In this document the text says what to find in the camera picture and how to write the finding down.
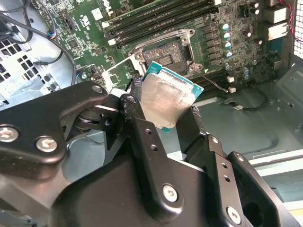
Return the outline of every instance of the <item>silver screw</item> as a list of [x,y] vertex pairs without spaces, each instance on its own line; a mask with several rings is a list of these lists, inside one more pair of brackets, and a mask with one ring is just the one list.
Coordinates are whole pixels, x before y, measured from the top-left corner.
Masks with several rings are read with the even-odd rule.
[[241,217],[240,214],[232,207],[227,207],[227,214],[230,217],[230,219],[239,225],[241,223]]
[[94,86],[93,86],[93,90],[96,91],[96,92],[98,92],[98,93],[102,93],[102,92],[103,92],[103,91],[102,91],[102,88],[99,87],[99,86],[97,86],[97,85],[94,85]]
[[213,137],[213,136],[212,136],[212,140],[213,140],[213,142],[215,142],[215,143],[219,143],[219,140],[218,140],[216,137]]
[[51,137],[42,137],[37,140],[36,147],[43,152],[52,152],[57,149],[57,142]]
[[170,185],[163,186],[163,195],[170,202],[175,202],[178,199],[177,191]]
[[81,78],[82,78],[82,79],[87,79],[86,73],[83,73],[83,74],[81,75]]
[[294,130],[296,130],[296,131],[301,131],[301,129],[302,129],[302,126],[301,126],[301,125],[298,125]]
[[127,96],[127,99],[129,101],[131,101],[132,103],[136,103],[137,102],[137,100],[134,97],[132,97],[132,96]]
[[244,158],[241,155],[236,154],[236,156],[237,156],[238,160],[240,160],[241,162],[244,162]]
[[0,141],[1,142],[12,142],[19,136],[19,132],[11,127],[0,127]]

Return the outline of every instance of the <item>black metal bracket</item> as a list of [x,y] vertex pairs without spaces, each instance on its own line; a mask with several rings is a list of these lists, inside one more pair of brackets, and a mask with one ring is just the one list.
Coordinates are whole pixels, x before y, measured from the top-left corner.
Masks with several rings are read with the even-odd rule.
[[232,165],[225,159],[219,140],[206,133],[199,110],[191,107],[177,123],[182,153],[207,174],[208,217],[214,226],[252,226],[245,218]]
[[241,188],[244,213],[254,226],[300,227],[255,168],[241,154],[228,155]]
[[[125,153],[121,148],[129,148],[134,154],[146,209],[161,223],[172,221],[182,212],[184,198],[157,130],[153,123],[146,121],[135,97],[122,95],[119,104],[123,130],[110,146],[106,145],[106,159],[110,161]],[[165,191],[167,186],[172,189],[170,192]]]
[[[106,98],[105,89],[85,82],[1,111],[0,127],[16,130],[16,138],[0,141],[0,171],[33,179],[54,176],[66,155],[65,139],[76,116]],[[42,143],[45,151],[37,148],[40,138],[49,138]],[[48,146],[55,149],[48,152]]]

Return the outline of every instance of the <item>mounting hole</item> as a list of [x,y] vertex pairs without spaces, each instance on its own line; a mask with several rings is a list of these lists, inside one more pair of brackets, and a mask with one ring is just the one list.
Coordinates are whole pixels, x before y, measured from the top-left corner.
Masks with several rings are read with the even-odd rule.
[[150,129],[145,129],[145,132],[149,135],[151,135],[152,131]]
[[99,86],[97,86],[97,85],[94,85],[94,86],[93,86],[93,90],[96,91],[96,92],[98,92],[98,93],[102,93],[102,92],[103,92],[103,91],[102,91],[102,88],[99,87]]
[[292,103],[287,103],[287,105],[288,105],[290,108],[293,108],[293,107],[294,107],[294,104],[292,104]]
[[112,124],[112,122],[113,122],[113,119],[111,119],[111,118],[108,117],[108,118],[105,119],[105,123],[104,124],[106,126],[110,126]]
[[136,103],[137,102],[137,100],[134,97],[132,97],[132,96],[127,96],[127,99],[129,101],[131,101],[132,103]]
[[227,182],[230,182],[230,181],[231,181],[231,180],[229,179],[228,176],[224,175],[223,177],[224,177],[224,179],[225,179]]
[[152,145],[151,145],[151,149],[152,149],[153,151],[157,151],[157,150],[158,150],[158,147],[157,147],[156,145],[152,144]]
[[227,165],[226,165],[224,162],[222,162],[221,165],[222,165],[225,169],[227,169]]

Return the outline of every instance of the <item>cable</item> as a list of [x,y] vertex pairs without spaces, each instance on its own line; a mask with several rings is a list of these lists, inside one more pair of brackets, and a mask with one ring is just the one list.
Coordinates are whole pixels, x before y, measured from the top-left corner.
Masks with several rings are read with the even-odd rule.
[[225,93],[228,93],[228,90],[224,89],[223,87],[219,86],[217,83],[215,83],[214,81],[212,81],[211,79],[207,78],[206,76],[202,75],[201,73],[198,73],[201,77],[203,77],[204,79],[206,79],[208,82],[211,82],[213,85],[216,86],[216,88],[218,88],[221,91],[224,91]]
[[59,59],[62,58],[62,56],[63,56],[63,51],[61,51],[60,54],[59,54],[59,56],[55,60],[53,60],[51,62],[47,62],[47,61],[35,61],[35,62],[33,62],[33,64],[34,65],[50,65],[50,64],[53,64],[53,63],[59,61]]
[[14,8],[14,9],[9,9],[9,10],[0,10],[0,13],[15,13],[21,9],[23,9],[23,6],[20,6],[18,8]]
[[230,104],[232,106],[234,106],[234,109],[236,110],[243,110],[243,111],[257,111],[257,110],[260,110],[261,108],[263,108],[267,103],[268,103],[268,97],[267,95],[261,91],[259,88],[255,87],[254,88],[256,91],[258,91],[258,93],[264,97],[264,101],[263,103],[261,103],[259,106],[257,107],[244,107],[240,104],[238,104],[235,100],[230,100],[227,104]]
[[[22,9],[23,9],[23,16],[24,16],[25,24],[29,27],[32,27],[31,23],[29,21],[29,18],[28,18],[28,14],[27,14],[27,7],[29,6],[29,4],[30,4],[29,0],[24,0]],[[31,41],[32,38],[33,38],[33,32],[27,31],[27,39],[25,41],[19,41],[19,40],[16,40],[14,38],[10,38],[10,40],[17,43],[17,44],[26,44],[29,41]]]
[[50,11],[48,10],[48,8],[46,7],[46,5],[42,2],[42,0],[37,0],[43,7],[43,9],[45,10],[46,14],[48,15],[48,17],[50,18],[53,28],[51,32],[47,32],[47,35],[51,38],[54,39],[56,37],[56,23],[55,20],[52,16],[52,14],[50,13]]
[[8,21],[12,24],[15,24],[19,27],[22,27],[28,31],[31,31],[33,33],[36,33],[37,35],[40,35],[42,36],[43,38],[49,40],[51,43],[53,43],[56,47],[58,47],[66,56],[66,58],[68,59],[68,61],[70,62],[70,64],[73,66],[73,71],[72,71],[72,79],[71,79],[71,85],[74,85],[76,83],[76,76],[77,76],[77,66],[76,66],[76,63],[73,59],[73,57],[67,52],[66,49],[64,49],[59,43],[55,42],[54,40],[52,39],[49,39],[49,37],[47,36],[47,34],[43,33],[43,32],[40,32],[39,30],[35,29],[35,28],[32,28],[32,27],[29,27],[29,26],[26,26],[4,14],[0,14],[0,18],[2,18],[3,20],[5,21]]

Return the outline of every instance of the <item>motherboard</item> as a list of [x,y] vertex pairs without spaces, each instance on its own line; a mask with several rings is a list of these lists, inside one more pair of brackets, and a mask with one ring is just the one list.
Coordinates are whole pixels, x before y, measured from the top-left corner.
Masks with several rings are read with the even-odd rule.
[[[247,0],[44,0],[77,79],[125,89],[155,61],[212,91],[275,77],[279,44],[268,37],[265,3]],[[52,23],[32,0],[46,24]],[[108,78],[103,72],[113,68]]]

